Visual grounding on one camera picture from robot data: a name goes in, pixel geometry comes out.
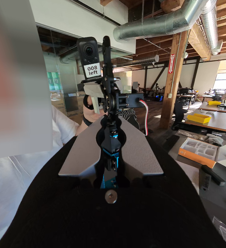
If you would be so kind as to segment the black plastic part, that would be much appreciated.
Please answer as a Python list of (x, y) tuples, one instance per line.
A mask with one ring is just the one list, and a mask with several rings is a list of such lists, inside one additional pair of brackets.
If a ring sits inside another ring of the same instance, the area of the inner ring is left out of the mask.
[(226, 181), (222, 179), (219, 175), (217, 175), (211, 168), (209, 168), (207, 165), (202, 165), (201, 169), (208, 175), (211, 176), (213, 181), (218, 185), (218, 186), (225, 186)]
[(205, 172), (203, 169), (199, 170), (199, 189), (202, 192), (207, 192), (209, 190), (209, 185), (211, 182), (211, 175)]

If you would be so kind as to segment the cardboard box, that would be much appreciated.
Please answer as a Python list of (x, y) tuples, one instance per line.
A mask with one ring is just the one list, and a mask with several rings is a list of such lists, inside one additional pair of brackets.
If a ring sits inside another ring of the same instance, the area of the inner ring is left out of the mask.
[(85, 92), (79, 91), (76, 93), (70, 93), (65, 98), (67, 117), (78, 124), (81, 124), (83, 120), (84, 96)]

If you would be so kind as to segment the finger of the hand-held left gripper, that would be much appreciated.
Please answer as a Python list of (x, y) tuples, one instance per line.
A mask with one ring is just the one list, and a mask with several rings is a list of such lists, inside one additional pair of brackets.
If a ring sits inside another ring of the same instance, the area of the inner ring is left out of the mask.
[(97, 83), (87, 83), (87, 95), (97, 98), (104, 98), (101, 85)]

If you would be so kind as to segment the person's white shirt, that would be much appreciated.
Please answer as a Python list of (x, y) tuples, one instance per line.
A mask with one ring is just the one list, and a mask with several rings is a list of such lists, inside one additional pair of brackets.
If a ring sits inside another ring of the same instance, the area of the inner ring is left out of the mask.
[(0, 239), (40, 169), (77, 133), (80, 125), (52, 106), (53, 148), (50, 151), (0, 158)]

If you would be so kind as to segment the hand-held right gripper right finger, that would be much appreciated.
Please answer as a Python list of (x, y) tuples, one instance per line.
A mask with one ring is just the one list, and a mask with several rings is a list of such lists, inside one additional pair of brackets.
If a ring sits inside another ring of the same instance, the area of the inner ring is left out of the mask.
[(128, 188), (134, 179), (163, 176), (163, 169), (146, 136), (124, 118), (119, 117), (119, 120), (120, 130), (123, 133), (118, 137), (124, 144), (121, 147), (117, 168), (118, 188)]

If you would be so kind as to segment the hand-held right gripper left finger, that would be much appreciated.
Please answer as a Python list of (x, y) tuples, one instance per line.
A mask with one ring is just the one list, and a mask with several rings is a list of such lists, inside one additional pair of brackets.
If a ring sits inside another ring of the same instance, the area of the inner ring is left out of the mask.
[(95, 188), (105, 187), (103, 181), (108, 157), (96, 140), (103, 118), (100, 117), (76, 137), (59, 176), (88, 179)]

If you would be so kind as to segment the wooden support post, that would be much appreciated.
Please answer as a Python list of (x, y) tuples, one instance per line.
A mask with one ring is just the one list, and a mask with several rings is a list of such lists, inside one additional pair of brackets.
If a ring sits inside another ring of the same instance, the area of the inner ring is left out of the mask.
[(183, 31), (173, 35), (170, 54), (176, 54), (176, 59), (174, 62), (173, 72), (171, 74), (168, 74), (167, 72), (164, 100), (159, 124), (161, 129), (169, 129), (170, 127), (188, 37), (189, 31)]

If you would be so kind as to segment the black office chair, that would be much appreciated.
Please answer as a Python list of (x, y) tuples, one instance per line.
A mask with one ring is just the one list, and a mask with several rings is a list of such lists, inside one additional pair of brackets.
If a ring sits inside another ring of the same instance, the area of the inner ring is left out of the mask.
[(173, 125), (171, 126), (171, 129), (173, 131), (177, 131), (184, 126), (182, 121), (184, 120), (184, 114), (186, 114), (187, 112), (188, 112), (187, 109), (183, 109), (183, 102), (175, 103), (174, 105), (175, 120)]

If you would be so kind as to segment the red and white wall sign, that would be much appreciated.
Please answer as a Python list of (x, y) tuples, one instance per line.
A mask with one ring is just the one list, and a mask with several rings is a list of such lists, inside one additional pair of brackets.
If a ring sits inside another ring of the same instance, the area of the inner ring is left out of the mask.
[(176, 59), (176, 54), (171, 54), (170, 60), (169, 60), (169, 65), (168, 65), (168, 74), (171, 74), (173, 72), (175, 59)]

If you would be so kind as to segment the silver spiral air duct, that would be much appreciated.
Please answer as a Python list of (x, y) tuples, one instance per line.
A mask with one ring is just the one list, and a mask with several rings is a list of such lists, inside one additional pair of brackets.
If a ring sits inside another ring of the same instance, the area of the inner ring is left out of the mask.
[(223, 40), (218, 39), (216, 0), (209, 0), (200, 17), (212, 55), (220, 53)]
[(185, 0), (180, 9), (158, 17), (125, 23), (113, 31), (117, 42), (174, 35), (192, 28), (207, 0)]

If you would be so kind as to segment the blue and black toy robot arm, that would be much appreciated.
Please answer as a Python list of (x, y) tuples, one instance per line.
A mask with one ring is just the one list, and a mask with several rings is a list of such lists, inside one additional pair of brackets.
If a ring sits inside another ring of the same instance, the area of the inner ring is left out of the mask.
[(147, 130), (147, 117), (148, 106), (144, 101), (143, 95), (136, 94), (122, 94), (116, 82), (120, 80), (114, 77), (113, 64), (111, 62), (111, 45), (110, 38), (104, 36), (102, 43), (103, 54), (103, 88), (105, 90), (105, 113), (108, 113), (107, 117), (102, 119), (102, 129), (104, 132), (103, 140), (100, 142), (100, 147), (107, 154), (108, 165), (104, 172), (104, 189), (114, 189), (117, 186), (117, 168), (119, 165), (119, 154), (121, 147), (124, 144), (122, 139), (118, 137), (120, 133), (121, 121), (117, 114), (123, 109), (127, 108), (140, 108), (146, 109), (145, 113), (145, 135), (148, 134)]

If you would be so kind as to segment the orange box with white foam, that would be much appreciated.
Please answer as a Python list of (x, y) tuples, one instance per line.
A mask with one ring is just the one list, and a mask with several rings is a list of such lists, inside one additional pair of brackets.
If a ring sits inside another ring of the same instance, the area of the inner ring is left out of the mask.
[(188, 137), (180, 146), (178, 155), (212, 169), (216, 164), (218, 148), (218, 146)]

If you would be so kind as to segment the person's left hand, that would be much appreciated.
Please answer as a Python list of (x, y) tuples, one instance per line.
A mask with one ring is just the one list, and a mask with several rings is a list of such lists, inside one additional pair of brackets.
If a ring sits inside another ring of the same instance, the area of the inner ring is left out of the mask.
[(99, 114), (95, 113), (91, 96), (85, 95), (84, 100), (83, 115), (88, 122), (93, 123), (105, 114), (103, 109), (99, 110)]

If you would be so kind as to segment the small plastic parts bags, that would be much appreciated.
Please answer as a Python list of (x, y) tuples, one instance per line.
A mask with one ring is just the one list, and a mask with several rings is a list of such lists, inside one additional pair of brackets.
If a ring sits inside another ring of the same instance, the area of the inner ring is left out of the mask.
[(222, 221), (220, 221), (216, 216), (213, 216), (212, 223), (226, 242), (226, 225)]

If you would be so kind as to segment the clear bag of parts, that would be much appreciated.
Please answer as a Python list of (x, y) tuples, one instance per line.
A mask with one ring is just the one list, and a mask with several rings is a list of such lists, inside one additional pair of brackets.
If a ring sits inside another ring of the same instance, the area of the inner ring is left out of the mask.
[(224, 140), (216, 135), (207, 134), (205, 141), (207, 141), (209, 144), (221, 147)]
[(191, 139), (199, 140), (199, 141), (205, 141), (207, 139), (207, 136), (199, 135), (199, 134), (192, 134), (192, 133), (186, 132), (184, 130), (178, 131), (177, 133), (179, 135), (182, 135), (182, 136), (185, 136), (185, 137), (188, 137)]

